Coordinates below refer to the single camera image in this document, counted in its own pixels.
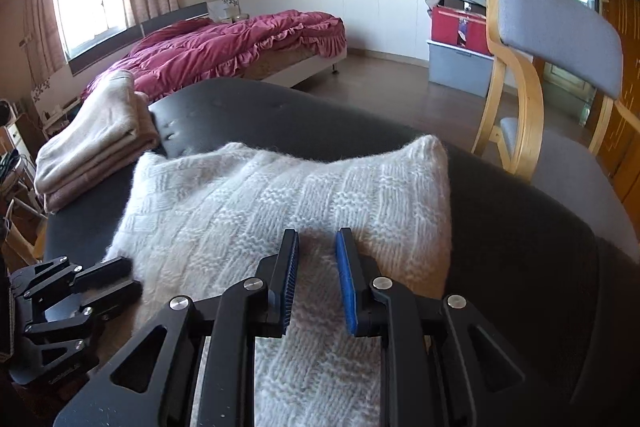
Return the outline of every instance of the black leather ottoman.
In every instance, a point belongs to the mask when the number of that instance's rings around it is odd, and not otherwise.
[[[168,157],[230,142],[332,161],[387,152],[414,129],[270,84],[216,78],[151,106]],[[640,275],[570,211],[481,159],[447,145],[453,227],[447,292],[501,331],[581,425],[620,412],[640,368]],[[103,256],[127,201],[133,167],[49,219],[46,259]]]

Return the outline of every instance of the gray plastic storage bin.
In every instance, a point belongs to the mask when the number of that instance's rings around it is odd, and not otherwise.
[[[493,57],[442,42],[427,43],[430,82],[486,97]]]

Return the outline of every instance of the silver screw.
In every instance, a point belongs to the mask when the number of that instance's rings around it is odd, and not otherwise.
[[[188,305],[189,305],[189,299],[187,297],[183,297],[183,296],[174,297],[169,302],[169,308],[171,308],[172,310],[176,310],[176,311],[183,310]]]
[[[388,290],[394,282],[389,277],[376,277],[373,279],[373,288],[377,290]]]
[[[257,277],[251,277],[250,279],[247,279],[246,281],[244,281],[244,289],[249,290],[250,292],[253,292],[262,288],[263,284],[264,283],[262,282],[262,279],[258,279]]]
[[[466,306],[466,299],[462,295],[450,295],[447,304],[454,309],[461,310]]]

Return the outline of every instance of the wooden chair frame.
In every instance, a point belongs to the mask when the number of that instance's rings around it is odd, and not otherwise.
[[[504,169],[526,181],[530,181],[536,169],[538,157],[540,156],[540,147],[542,146],[544,127],[542,84],[529,59],[520,52],[508,48],[500,40],[498,0],[487,0],[486,41],[489,51],[495,55],[494,68],[491,74],[482,120],[471,151],[481,156],[487,143],[489,141],[495,142],[498,146],[500,161]],[[516,145],[511,156],[500,126],[495,125],[507,68],[513,71],[516,88],[518,89],[518,132],[516,134]],[[593,139],[591,139],[589,145],[589,150],[593,155],[597,155],[600,150],[614,105],[620,116],[636,132],[640,133],[640,119],[629,111],[620,100],[614,102],[612,98],[605,95],[598,123],[593,133]]]

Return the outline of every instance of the gray chair backrest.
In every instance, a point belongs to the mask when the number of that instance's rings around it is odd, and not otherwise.
[[[614,100],[622,87],[620,37],[578,0],[499,0],[502,42],[573,73]]]

